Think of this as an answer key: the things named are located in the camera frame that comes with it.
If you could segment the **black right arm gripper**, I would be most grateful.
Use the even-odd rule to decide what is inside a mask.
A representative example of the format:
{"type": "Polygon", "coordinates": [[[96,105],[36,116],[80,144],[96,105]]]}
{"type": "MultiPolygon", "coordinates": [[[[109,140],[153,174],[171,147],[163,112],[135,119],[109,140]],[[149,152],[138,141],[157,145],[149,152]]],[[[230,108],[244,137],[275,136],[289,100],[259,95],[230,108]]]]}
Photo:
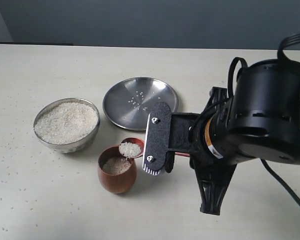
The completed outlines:
{"type": "Polygon", "coordinates": [[[199,117],[207,155],[191,166],[252,159],[300,165],[300,62],[235,58],[227,88],[213,86],[199,117]]]}

